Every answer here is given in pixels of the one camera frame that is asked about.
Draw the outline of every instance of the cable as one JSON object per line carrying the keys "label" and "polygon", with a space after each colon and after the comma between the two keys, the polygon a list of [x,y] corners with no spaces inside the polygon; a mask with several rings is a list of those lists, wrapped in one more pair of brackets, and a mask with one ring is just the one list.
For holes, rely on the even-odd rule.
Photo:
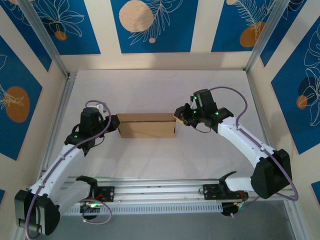
{"label": "cable", "polygon": [[240,207],[238,212],[231,214],[231,217],[234,217],[235,215],[238,215],[240,212],[242,212],[243,209],[245,209],[246,207],[250,206],[251,204],[254,204],[260,197],[257,196],[255,199],[253,199],[252,201],[250,201],[247,205],[245,205],[244,207]]}
{"label": "cable", "polygon": [[111,112],[108,108],[108,106],[106,105],[105,102],[102,102],[102,101],[98,101],[98,100],[90,100],[90,101],[87,101],[85,103],[85,107],[87,108],[88,107],[88,104],[89,103],[98,103],[98,104],[102,104],[103,107],[107,110],[108,114],[109,114],[109,120],[108,120],[108,123],[106,125],[106,127],[101,131],[99,132],[97,135],[94,135],[86,140],[83,140],[81,142],[79,142],[78,144],[74,145],[72,148],[70,148],[56,163],[55,165],[50,169],[50,171],[48,172],[48,175],[43,179],[42,181],[42,184],[39,185],[39,188],[37,189],[37,191],[35,192],[32,200],[31,200],[31,203],[30,203],[30,206],[29,206],[29,209],[28,209],[28,212],[26,214],[26,218],[25,218],[25,235],[26,235],[26,238],[28,240],[34,240],[36,239],[39,235],[37,235],[36,237],[31,237],[30,236],[30,233],[29,233],[29,224],[30,224],[30,217],[31,217],[31,211],[32,211],[32,208],[34,207],[35,205],[35,202],[36,202],[36,199],[41,191],[42,188],[45,187],[45,184],[47,183],[47,180],[50,178],[50,176],[52,175],[52,173],[55,171],[55,169],[58,167],[58,165],[66,158],[66,156],[68,156],[69,153],[71,153],[74,149],[76,149],[78,146],[86,143],[86,142],[89,142],[91,140],[94,140],[94,139],[97,139],[99,138],[103,133],[105,133],[110,124],[111,124]]}
{"label": "cable", "polygon": [[100,144],[102,144],[102,143],[104,142],[104,140],[105,140],[105,135],[103,135],[103,139],[102,139],[102,141],[101,141],[101,142],[99,142],[98,144],[94,145],[94,146],[93,146],[93,148],[94,148],[94,147],[96,147],[96,146],[99,146]]}
{"label": "cable", "polygon": [[81,203],[81,202],[89,202],[89,201],[90,201],[90,202],[97,202],[97,203],[100,203],[100,204],[104,205],[104,206],[109,210],[110,215],[109,215],[109,218],[108,218],[107,220],[105,220],[105,221],[102,221],[102,222],[92,222],[92,221],[89,221],[89,220],[87,220],[87,219],[85,218],[85,211],[83,211],[83,213],[82,213],[82,215],[81,215],[83,221],[84,221],[85,223],[93,224],[93,225],[102,225],[102,224],[108,223],[108,222],[111,220],[111,218],[112,218],[112,211],[111,211],[110,207],[109,207],[107,204],[105,204],[103,201],[100,201],[100,200],[97,200],[97,199],[91,199],[91,198],[85,198],[85,199],[82,199],[82,200],[79,201],[79,202]]}
{"label": "cable", "polygon": [[211,128],[210,127],[209,127],[209,131],[201,131],[201,130],[197,129],[196,127],[194,127],[194,129],[197,130],[200,133],[203,133],[203,134],[208,134],[208,133],[211,132]]}
{"label": "cable", "polygon": [[283,173],[283,175],[285,176],[285,178],[288,180],[289,184],[291,185],[292,187],[292,190],[294,192],[294,198],[292,197],[289,197],[289,196],[286,196],[286,195],[283,195],[281,193],[276,193],[278,196],[281,196],[281,197],[284,197],[285,199],[288,199],[288,200],[291,200],[291,201],[298,201],[299,199],[299,194],[298,194],[298,191],[297,191],[297,188],[294,184],[294,182],[292,181],[292,179],[290,178],[290,176],[288,175],[288,173],[286,172],[286,170],[281,166],[281,164],[275,159],[274,156],[272,156],[271,153],[269,153],[264,147],[262,147],[262,145],[260,143],[258,143],[254,138],[252,138],[249,134],[247,134],[243,129],[239,128],[239,119],[242,117],[242,115],[247,111],[248,109],[248,102],[245,98],[245,96],[239,92],[238,90],[232,88],[232,87],[228,87],[228,86],[217,86],[217,87],[213,87],[211,89],[209,89],[209,91],[212,91],[212,90],[216,90],[216,89],[228,89],[228,90],[231,90],[231,91],[234,91],[236,92],[237,94],[240,95],[240,97],[243,99],[244,101],[244,104],[245,104],[245,107],[244,107],[244,110],[239,114],[239,116],[236,118],[235,120],[235,125],[236,127],[239,129],[239,131],[245,135],[249,140],[251,140],[255,145],[257,145],[260,149],[263,148],[263,152],[265,154],[267,154],[273,161],[274,163],[277,165],[277,167],[280,169],[280,171]]}

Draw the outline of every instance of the metal bar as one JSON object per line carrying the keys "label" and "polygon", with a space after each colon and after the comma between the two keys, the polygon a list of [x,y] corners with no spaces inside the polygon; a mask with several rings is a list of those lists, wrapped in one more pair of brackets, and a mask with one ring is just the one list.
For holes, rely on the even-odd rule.
{"label": "metal bar", "polygon": [[[122,204],[107,203],[112,215],[141,214],[191,214],[191,213],[222,213],[220,202],[188,202],[188,203],[158,203],[158,204]],[[81,216],[80,205],[74,205],[64,216]],[[86,216],[109,215],[106,207],[86,213]]]}
{"label": "metal bar", "polygon": [[284,205],[291,223],[295,239],[312,240],[305,224],[306,220],[302,215],[300,208],[298,207],[298,203],[286,200],[284,201]]}
{"label": "metal bar", "polygon": [[51,159],[52,151],[56,144],[56,140],[59,134],[59,130],[62,124],[63,117],[66,112],[66,108],[67,108],[68,101],[70,99],[70,95],[72,92],[72,88],[74,87],[74,84],[75,84],[75,77],[74,75],[71,74],[65,83],[65,86],[61,95],[60,103],[54,119],[52,130],[51,130],[50,139],[43,156],[42,168],[41,168],[42,170],[45,170],[46,168],[48,168],[49,160]]}
{"label": "metal bar", "polygon": [[251,90],[251,94],[252,94],[255,110],[257,112],[258,119],[259,119],[259,122],[260,122],[260,126],[261,126],[261,130],[262,130],[264,141],[265,141],[265,143],[267,145],[275,148],[276,146],[274,146],[273,143],[271,142],[270,136],[269,136],[268,131],[267,131],[266,127],[265,127],[268,124],[267,122],[265,122],[265,120],[267,119],[267,115],[265,113],[265,110],[263,108],[262,102],[260,100],[256,84],[255,84],[253,78],[250,77],[249,74],[247,74],[247,78],[248,78],[248,83],[249,83],[249,87],[250,87],[250,90]]}
{"label": "metal bar", "polygon": [[18,3],[22,13],[24,14],[25,18],[28,20],[33,31],[35,32],[36,36],[40,40],[46,52],[49,54],[52,61],[55,62],[56,66],[58,67],[62,75],[67,77],[68,76],[67,68],[63,63],[54,42],[49,36],[45,26],[42,24],[41,19],[39,18],[36,10],[34,9],[32,2],[29,0],[16,0],[16,2]]}
{"label": "metal bar", "polygon": [[270,13],[268,20],[265,23],[265,26],[256,41],[255,46],[253,47],[252,54],[250,55],[248,62],[245,65],[244,70],[249,73],[256,63],[257,59],[260,57],[263,49],[265,48],[268,40],[271,37],[271,34],[274,32],[282,14],[287,8],[290,0],[278,0],[275,3],[275,6]]}
{"label": "metal bar", "polygon": [[[72,184],[74,178],[65,182],[62,188],[67,188]],[[134,179],[123,178],[103,178],[99,181],[99,186],[114,186],[114,202],[126,204],[154,204],[154,203],[193,203],[208,202],[204,195],[199,193],[199,189],[204,184],[218,184],[217,180],[205,179]],[[293,196],[292,189],[283,189],[280,193]],[[255,199],[258,195],[255,192],[249,192],[249,201]],[[274,195],[269,199],[260,199],[261,201],[283,200],[283,197]],[[222,199],[213,200],[213,202],[234,202],[241,199]]]}

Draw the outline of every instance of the white wall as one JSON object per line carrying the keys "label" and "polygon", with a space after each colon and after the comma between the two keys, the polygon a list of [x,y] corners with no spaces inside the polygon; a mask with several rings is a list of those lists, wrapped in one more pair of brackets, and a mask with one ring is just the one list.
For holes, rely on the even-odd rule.
{"label": "white wall", "polygon": [[54,64],[49,72],[45,70],[1,7],[0,35],[42,86],[17,161],[0,154],[0,189],[5,190],[0,206],[0,239],[7,240],[16,224],[14,197],[37,177],[65,80]]}
{"label": "white wall", "polygon": [[319,16],[320,2],[308,0],[266,67],[259,59],[249,74],[264,109],[266,118],[263,125],[266,126],[273,147],[285,149],[291,157],[292,178],[299,192],[299,204],[314,239],[320,239],[320,206],[311,183],[320,180],[320,145],[298,154],[271,81]]}

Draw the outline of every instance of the beige circle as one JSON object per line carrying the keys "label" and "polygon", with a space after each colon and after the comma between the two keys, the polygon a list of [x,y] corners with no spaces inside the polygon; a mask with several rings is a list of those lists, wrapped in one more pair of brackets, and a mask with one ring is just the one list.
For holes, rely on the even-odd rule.
{"label": "beige circle", "polygon": [[156,42],[156,39],[155,39],[155,38],[151,37],[151,38],[149,39],[149,43],[154,44],[155,42]]}
{"label": "beige circle", "polygon": [[18,5],[17,0],[8,0],[10,3]]}
{"label": "beige circle", "polygon": [[233,5],[237,2],[238,0],[226,0],[226,4],[228,5]]}
{"label": "beige circle", "polygon": [[151,9],[139,0],[128,1],[119,11],[122,26],[129,32],[137,33],[150,28],[154,22]]}

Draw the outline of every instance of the orange circle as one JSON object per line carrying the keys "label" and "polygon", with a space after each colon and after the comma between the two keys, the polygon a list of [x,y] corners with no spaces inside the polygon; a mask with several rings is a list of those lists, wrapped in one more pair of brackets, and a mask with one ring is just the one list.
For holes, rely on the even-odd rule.
{"label": "orange circle", "polygon": [[155,42],[156,42],[156,39],[155,39],[155,38],[151,37],[151,38],[149,39],[149,43],[154,44]]}
{"label": "orange circle", "polygon": [[298,99],[296,100],[296,105],[301,110],[305,109],[308,105],[308,99],[305,95],[300,95]]}
{"label": "orange circle", "polygon": [[264,29],[265,27],[265,24],[265,22],[260,21],[257,22],[255,25],[249,26],[246,30],[244,30],[240,36],[241,46],[245,48],[254,47],[256,45],[258,37],[262,32],[262,29]]}
{"label": "orange circle", "polygon": [[5,104],[5,111],[8,117],[18,124],[23,123],[27,119],[30,110],[28,93],[22,87],[12,86],[6,91],[4,99],[8,101]]}
{"label": "orange circle", "polygon": [[67,35],[63,31],[56,31],[54,36],[60,41],[67,40]]}

